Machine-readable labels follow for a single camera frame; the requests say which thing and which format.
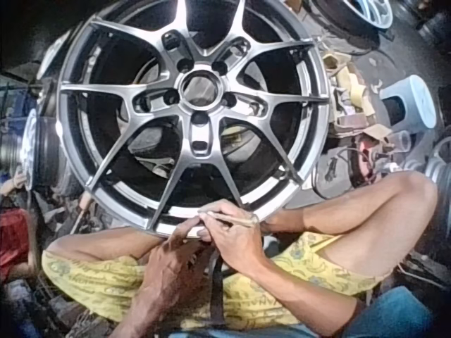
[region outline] man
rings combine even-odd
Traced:
[[[262,227],[302,235],[272,261],[262,250],[260,227],[229,228],[204,213],[250,217],[220,201],[199,210],[200,219],[179,225],[163,243],[130,228],[63,237],[44,252],[43,269],[76,301],[121,321],[115,337],[142,337],[163,318],[165,328],[206,326],[202,271],[211,248],[184,241],[202,220],[206,229],[199,236],[212,240],[239,272],[224,280],[228,327],[301,322],[328,336],[343,330],[360,311],[351,295],[376,286],[414,247],[436,201],[435,185],[426,177],[399,173],[322,204],[280,211]],[[146,256],[143,268],[137,261]],[[183,304],[186,295],[191,296],[189,306]]]
[[[25,210],[3,208],[3,198],[23,187],[25,174],[20,169],[0,186],[0,282],[11,282],[37,274],[35,224]]]

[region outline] yellow patterned shorts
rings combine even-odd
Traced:
[[[339,237],[305,232],[273,261],[292,275],[341,294],[354,295],[372,289],[385,277],[351,273],[316,254]],[[83,262],[45,251],[42,267],[49,279],[68,296],[105,318],[121,321],[142,283],[144,267],[131,257],[113,261]],[[206,326],[209,290],[203,288],[189,307],[167,316],[166,328]],[[248,330],[299,321],[268,292],[241,274],[224,279],[224,313],[227,326]]]

